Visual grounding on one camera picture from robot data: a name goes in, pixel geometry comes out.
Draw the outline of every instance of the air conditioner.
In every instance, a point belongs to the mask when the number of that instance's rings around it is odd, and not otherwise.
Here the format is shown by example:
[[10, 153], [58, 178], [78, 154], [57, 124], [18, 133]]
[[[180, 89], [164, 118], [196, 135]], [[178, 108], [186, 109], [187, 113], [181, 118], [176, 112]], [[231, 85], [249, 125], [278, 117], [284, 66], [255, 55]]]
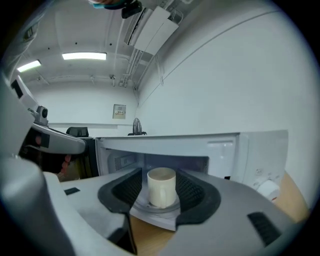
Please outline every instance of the air conditioner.
[[129, 46], [155, 55], [179, 27], [169, 20], [170, 12], [157, 6], [155, 10], [144, 8], [132, 18], [124, 41]]

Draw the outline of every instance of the mug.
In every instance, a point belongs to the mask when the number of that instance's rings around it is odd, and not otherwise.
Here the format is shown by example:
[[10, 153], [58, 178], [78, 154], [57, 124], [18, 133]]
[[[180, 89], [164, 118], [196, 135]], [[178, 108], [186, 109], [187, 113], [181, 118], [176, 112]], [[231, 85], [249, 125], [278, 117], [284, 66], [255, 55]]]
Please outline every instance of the mug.
[[164, 209], [176, 201], [176, 172], [173, 169], [152, 169], [147, 173], [147, 179], [151, 204]]

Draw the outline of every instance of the white wall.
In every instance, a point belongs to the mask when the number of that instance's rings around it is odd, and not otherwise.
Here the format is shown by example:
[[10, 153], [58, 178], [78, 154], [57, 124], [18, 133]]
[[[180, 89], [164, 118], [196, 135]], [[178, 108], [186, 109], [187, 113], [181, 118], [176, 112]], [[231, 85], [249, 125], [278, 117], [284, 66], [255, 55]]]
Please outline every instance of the white wall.
[[271, 9], [205, 1], [161, 49], [164, 86], [155, 65], [142, 80], [136, 117], [148, 135], [288, 129], [286, 171], [311, 207], [320, 181], [319, 70]]
[[[131, 88], [87, 83], [65, 83], [31, 89], [48, 108], [49, 126], [66, 132], [71, 126], [88, 127], [92, 137], [127, 136], [138, 105]], [[126, 105], [125, 119], [113, 119], [114, 104]]]

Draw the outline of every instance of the microwave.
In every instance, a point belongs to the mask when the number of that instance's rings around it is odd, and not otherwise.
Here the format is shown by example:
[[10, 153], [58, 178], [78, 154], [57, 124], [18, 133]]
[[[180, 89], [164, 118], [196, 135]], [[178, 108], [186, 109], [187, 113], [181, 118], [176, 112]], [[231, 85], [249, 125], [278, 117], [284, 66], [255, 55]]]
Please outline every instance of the microwave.
[[269, 200], [276, 199], [285, 173], [288, 131], [237, 132], [207, 135], [126, 136], [86, 138], [86, 151], [77, 159], [81, 178], [107, 176], [141, 169], [142, 189], [130, 214], [152, 225], [176, 230], [180, 202], [161, 209], [149, 203], [147, 173], [166, 167], [193, 171], [238, 182], [261, 192], [272, 183]]

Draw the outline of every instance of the wooden table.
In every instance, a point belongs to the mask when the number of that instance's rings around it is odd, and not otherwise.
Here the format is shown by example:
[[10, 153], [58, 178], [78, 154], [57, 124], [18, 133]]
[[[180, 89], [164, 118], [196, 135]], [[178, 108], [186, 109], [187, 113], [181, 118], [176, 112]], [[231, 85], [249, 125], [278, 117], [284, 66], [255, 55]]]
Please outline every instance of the wooden table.
[[[309, 215], [303, 196], [287, 173], [282, 179], [280, 196], [277, 198], [275, 205], [295, 222], [301, 221]], [[130, 220], [139, 256], [157, 255], [175, 234], [173, 231], [151, 225], [133, 216], [131, 216]]]

